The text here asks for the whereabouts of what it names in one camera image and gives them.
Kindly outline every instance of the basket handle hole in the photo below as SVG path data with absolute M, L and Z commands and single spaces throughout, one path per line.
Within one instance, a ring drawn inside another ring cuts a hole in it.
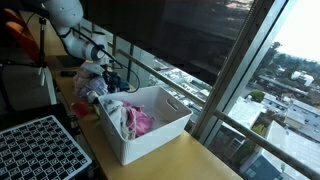
M 176 104 L 174 104 L 173 102 L 171 102 L 170 99 L 166 99 L 167 104 L 175 111 L 178 111 L 178 106 Z

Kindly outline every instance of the red object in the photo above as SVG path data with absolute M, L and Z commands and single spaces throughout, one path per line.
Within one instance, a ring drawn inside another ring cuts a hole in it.
M 85 117 L 89 113 L 88 104 L 84 102 L 72 103 L 70 109 L 78 119 Z

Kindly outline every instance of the sky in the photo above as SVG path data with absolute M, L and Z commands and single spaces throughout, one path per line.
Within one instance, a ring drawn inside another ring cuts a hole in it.
M 320 62 L 320 0 L 298 0 L 274 42 L 278 51 Z

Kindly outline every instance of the railing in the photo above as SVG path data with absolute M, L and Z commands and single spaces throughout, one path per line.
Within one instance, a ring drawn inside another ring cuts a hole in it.
M 227 123 L 228 125 L 232 126 L 236 130 L 244 134 L 247 138 L 249 138 L 253 142 L 257 143 L 260 147 L 268 150 L 271 154 L 273 154 L 277 158 L 281 159 L 283 162 L 287 163 L 292 168 L 302 173 L 303 175 L 307 176 L 310 179 L 320 179 L 319 172 L 314 171 L 313 169 L 309 168 L 305 164 L 296 160 L 294 157 L 282 151 L 281 149 L 271 144 L 261 136 L 257 135 L 255 132 L 251 131 L 250 129 L 245 128 L 244 126 L 239 124 L 236 120 L 227 116 L 223 112 L 215 111 L 213 114 L 217 116 L 219 119 L 221 119 L 223 122 Z
M 149 72 L 150 74 L 155 76 L 156 78 L 158 78 L 161 81 L 163 81 L 164 83 L 168 84 L 170 87 L 174 88 L 175 90 L 177 90 L 178 92 L 180 92 L 184 96 L 188 97 L 191 101 L 199 104 L 201 107 L 204 107 L 205 102 L 202 99 L 200 99 L 197 96 L 186 91 L 185 89 L 183 89 L 181 86 L 179 86 L 175 82 L 171 81 L 170 79 L 168 79 L 165 76 L 158 73 L 156 70 L 143 64 L 142 62 L 140 62 L 139 60 L 135 59 L 134 57 L 132 57 L 131 55 L 127 54 L 126 52 L 124 52 L 122 50 L 117 50 L 117 53 L 121 54 L 122 56 L 127 58 L 129 61 L 134 62 L 135 64 L 137 64 L 138 66 L 140 66 L 141 68 L 143 68 L 144 70 L 146 70 L 147 72 Z M 217 116 L 222 121 L 224 121 L 225 123 L 227 123 L 228 125 L 232 126 L 236 130 L 238 130 L 240 133 L 244 134 L 247 138 L 249 138 L 253 142 L 257 143 L 260 147 L 266 149 L 271 154 L 273 154 L 274 156 L 276 156 L 277 158 L 279 158 L 280 160 L 282 160 L 283 162 L 285 162 L 286 164 L 288 164 L 292 168 L 296 169 L 297 171 L 299 171 L 300 173 L 305 175 L 306 177 L 308 177 L 310 179 L 320 179 L 320 174 L 318 172 L 314 171 L 310 167 L 308 167 L 305 164 L 301 163 L 300 161 L 296 160 L 294 157 L 290 156 L 289 154 L 282 151 L 281 149 L 279 149 L 275 145 L 271 144 L 263 137 L 257 135 L 255 132 L 251 131 L 250 129 L 245 128 L 244 126 L 242 126 L 237 121 L 230 118 L 229 116 L 227 116 L 223 112 L 215 111 L 214 115 Z
M 135 64 L 137 64 L 138 66 L 140 66 L 144 70 L 148 71 L 150 74 L 152 74 L 156 78 L 160 79 L 164 83 L 168 84 L 170 87 L 172 87 L 176 91 L 180 92 L 181 94 L 183 94 L 184 96 L 189 98 L 191 101 L 195 102 L 196 104 L 200 105 L 201 107 L 203 107 L 205 105 L 205 101 L 204 100 L 202 100 L 202 99 L 198 98 L 197 96 L 193 95 L 192 93 L 186 91 L 185 89 L 183 89 L 183 87 L 179 86 L 177 83 L 175 83 L 175 82 L 171 81 L 169 78 L 166 78 L 165 76 L 161 75 L 156 70 L 154 70 L 151 67 L 143 64 L 142 62 L 140 62 L 139 60 L 137 60 L 134 57 L 130 56 L 126 52 L 124 52 L 124 51 L 119 49 L 119 50 L 117 50 L 117 53 L 119 53 L 122 56 L 126 57 L 128 60 L 134 62 Z

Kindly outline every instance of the city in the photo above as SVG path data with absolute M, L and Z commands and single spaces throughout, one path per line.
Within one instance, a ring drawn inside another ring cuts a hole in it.
M 263 65 L 270 66 L 270 61 L 266 63 L 267 58 L 264 58 L 228 115 L 310 168 L 320 171 L 320 109 L 317 108 L 320 84 L 319 76 L 313 72 L 320 65 L 296 57 L 287 58 L 299 62 L 300 68 L 280 65 L 283 61 L 272 58 L 271 65 L 276 68 L 274 72 L 266 71 Z M 208 84 L 160 59 L 154 62 L 160 74 L 206 100 L 211 91 Z M 164 87 L 194 112 L 186 127 L 186 130 L 192 129 L 202 107 L 153 76 L 149 79 L 149 86 L 152 85 Z M 208 149 L 246 179 L 307 179 L 226 123 Z

